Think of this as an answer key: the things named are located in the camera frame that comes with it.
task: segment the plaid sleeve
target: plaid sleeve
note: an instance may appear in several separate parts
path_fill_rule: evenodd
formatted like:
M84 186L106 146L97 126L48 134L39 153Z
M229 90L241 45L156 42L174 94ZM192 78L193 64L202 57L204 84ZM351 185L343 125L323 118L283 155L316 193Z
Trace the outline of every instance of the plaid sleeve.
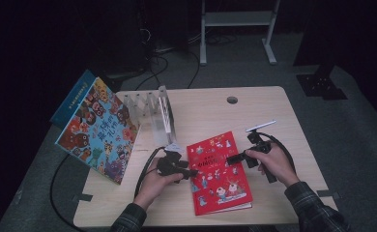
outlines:
M130 203L110 227L110 231L129 232L140 231L146 219L146 212L138 205Z
M324 205L305 182L290 186L285 195L291 202L300 223L300 231L348 231L349 224L338 211Z

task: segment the children's book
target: children's book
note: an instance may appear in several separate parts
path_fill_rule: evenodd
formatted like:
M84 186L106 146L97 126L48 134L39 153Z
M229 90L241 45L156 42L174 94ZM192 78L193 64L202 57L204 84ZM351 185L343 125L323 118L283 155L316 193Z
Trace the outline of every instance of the children's book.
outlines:
M85 71L50 121L57 146L121 184L139 124L101 78Z
M238 154L232 131L187 146L190 179L197 216L251 207L252 194L243 165L228 165L226 159Z

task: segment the blue book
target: blue book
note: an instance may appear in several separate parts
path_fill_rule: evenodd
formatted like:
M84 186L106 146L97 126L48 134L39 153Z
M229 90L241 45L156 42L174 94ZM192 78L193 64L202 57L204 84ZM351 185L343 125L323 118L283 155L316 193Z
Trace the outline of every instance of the blue book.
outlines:
M139 124L101 78L85 71L50 121L57 146L121 184Z

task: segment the gray carpet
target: gray carpet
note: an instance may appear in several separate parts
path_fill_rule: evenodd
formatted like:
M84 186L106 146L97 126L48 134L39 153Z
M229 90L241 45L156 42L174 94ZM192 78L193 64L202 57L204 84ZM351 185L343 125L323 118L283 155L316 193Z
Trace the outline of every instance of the gray carpet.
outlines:
M306 97L296 75L313 73L317 67L293 67L302 35L273 36L276 66L268 63L262 37L259 34L244 35L225 46L208 46L208 65L200 67L190 87L283 87L330 190L341 197L335 202L351 223L352 231L377 231L377 112L361 93L355 79L338 67L334 68L331 79L348 100L324 101L318 97ZM190 49L198 56L198 45ZM196 73L195 57L184 52L172 52L162 57L167 59L168 68L158 75L161 83L167 89L187 88ZM154 72L160 71L164 65L163 60L154 60ZM126 80L121 90L134 90L150 75L146 72ZM140 90L156 89L157 86L152 78ZM21 195L12 202L0 223L0 231L75 231L55 214L49 203L51 180L66 156L53 145L58 134L59 130L52 126L22 182ZM72 158L66 159L57 173L53 199L58 212L66 220L73 219L76 209L73 197L81 193L87 173L88 168ZM229 229L209 227L196 231ZM280 225L277 229L298 231L298 226Z

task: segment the person's left hand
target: person's left hand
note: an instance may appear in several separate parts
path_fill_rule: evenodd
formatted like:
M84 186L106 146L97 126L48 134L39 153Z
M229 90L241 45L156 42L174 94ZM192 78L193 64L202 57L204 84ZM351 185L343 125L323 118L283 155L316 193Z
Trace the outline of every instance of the person's left hand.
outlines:
M159 158L154 158L147 170L146 176L141 184L140 192L134 198L133 203L139 205L145 211L153 203L156 197L160 196L164 188L175 181L183 179L182 173L175 173L168 176L159 175L157 169Z

